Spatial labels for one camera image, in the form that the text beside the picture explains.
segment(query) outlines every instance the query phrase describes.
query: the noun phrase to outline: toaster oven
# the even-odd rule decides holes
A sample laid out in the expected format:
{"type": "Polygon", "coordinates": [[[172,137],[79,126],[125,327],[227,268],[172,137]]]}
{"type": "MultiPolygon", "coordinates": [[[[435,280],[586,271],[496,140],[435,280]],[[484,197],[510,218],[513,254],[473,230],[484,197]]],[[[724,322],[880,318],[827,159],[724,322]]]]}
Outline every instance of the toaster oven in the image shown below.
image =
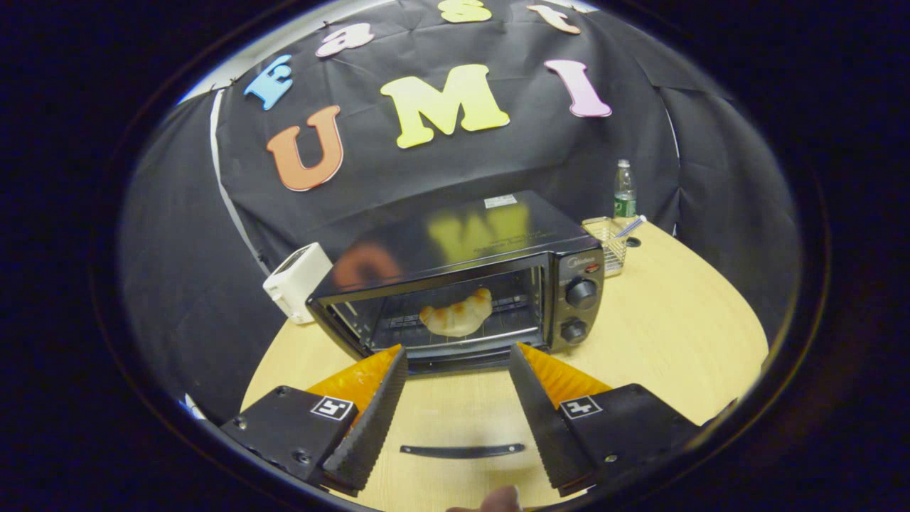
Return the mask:
{"type": "Polygon", "coordinates": [[[400,343],[423,374],[505,365],[517,342],[545,352],[581,343],[602,286],[600,242],[523,191],[364,234],[307,306],[351,355],[400,343]]]}

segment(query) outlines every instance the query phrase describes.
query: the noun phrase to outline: yellow letter m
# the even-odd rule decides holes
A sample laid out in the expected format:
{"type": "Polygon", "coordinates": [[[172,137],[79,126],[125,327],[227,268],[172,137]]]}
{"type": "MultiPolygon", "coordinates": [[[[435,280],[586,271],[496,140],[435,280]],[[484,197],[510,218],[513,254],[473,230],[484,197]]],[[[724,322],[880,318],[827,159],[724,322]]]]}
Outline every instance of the yellow letter m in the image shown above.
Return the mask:
{"type": "Polygon", "coordinates": [[[420,114],[446,135],[455,131],[459,107],[464,107],[461,127],[468,131],[504,127],[509,114],[501,111],[487,84],[490,70],[481,64],[454,67],[439,92],[417,77],[393,80],[379,90],[395,101],[401,123],[399,148],[411,148],[433,140],[432,128],[423,126],[420,114]]]}

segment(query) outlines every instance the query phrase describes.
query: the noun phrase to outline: oven knob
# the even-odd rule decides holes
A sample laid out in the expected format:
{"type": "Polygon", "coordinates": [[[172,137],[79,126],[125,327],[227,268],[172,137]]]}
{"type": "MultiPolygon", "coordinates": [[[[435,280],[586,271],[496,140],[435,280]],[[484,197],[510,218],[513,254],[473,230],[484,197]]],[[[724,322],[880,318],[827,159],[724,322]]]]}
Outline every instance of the oven knob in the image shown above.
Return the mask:
{"type": "Polygon", "coordinates": [[[578,320],[569,320],[562,325],[562,339],[570,345],[575,345],[584,341],[588,336],[588,324],[578,320]]]}
{"type": "Polygon", "coordinates": [[[590,309],[597,303],[597,285],[587,279],[570,285],[566,291],[566,302],[580,310],[590,309]]]}

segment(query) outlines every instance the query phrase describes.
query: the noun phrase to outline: oven door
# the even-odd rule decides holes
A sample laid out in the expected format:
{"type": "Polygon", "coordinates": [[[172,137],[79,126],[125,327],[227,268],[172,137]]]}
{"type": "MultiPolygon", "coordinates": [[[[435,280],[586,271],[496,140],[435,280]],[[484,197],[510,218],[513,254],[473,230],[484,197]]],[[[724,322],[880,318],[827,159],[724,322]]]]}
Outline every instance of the oven door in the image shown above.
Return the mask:
{"type": "Polygon", "coordinates": [[[441,286],[329,308],[367,351],[407,348],[413,373],[503,365],[514,343],[545,348],[548,260],[475,268],[441,286]]]}

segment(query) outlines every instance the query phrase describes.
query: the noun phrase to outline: metal mesh basket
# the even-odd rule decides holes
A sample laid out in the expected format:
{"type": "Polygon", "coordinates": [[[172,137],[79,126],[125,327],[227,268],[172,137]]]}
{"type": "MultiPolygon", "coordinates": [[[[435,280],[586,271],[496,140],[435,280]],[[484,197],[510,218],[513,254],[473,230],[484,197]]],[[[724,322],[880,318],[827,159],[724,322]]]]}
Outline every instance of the metal mesh basket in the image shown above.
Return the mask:
{"type": "Polygon", "coordinates": [[[603,277],[610,277],[622,272],[625,263],[626,240],[628,236],[614,239],[619,228],[611,222],[610,217],[598,217],[581,222],[581,226],[603,245],[603,277]]]}

